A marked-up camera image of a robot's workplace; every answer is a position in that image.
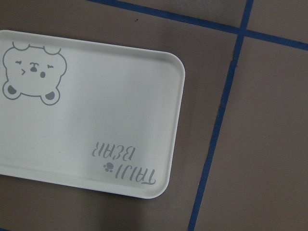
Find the cream bear tray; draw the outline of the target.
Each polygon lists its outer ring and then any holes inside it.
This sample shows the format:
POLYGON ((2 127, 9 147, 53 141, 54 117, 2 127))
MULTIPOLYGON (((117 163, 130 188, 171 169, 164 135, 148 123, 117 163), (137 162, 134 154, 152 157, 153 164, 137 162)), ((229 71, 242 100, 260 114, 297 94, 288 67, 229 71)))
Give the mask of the cream bear tray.
POLYGON ((184 80, 169 52, 2 30, 1 174, 160 196, 184 80))

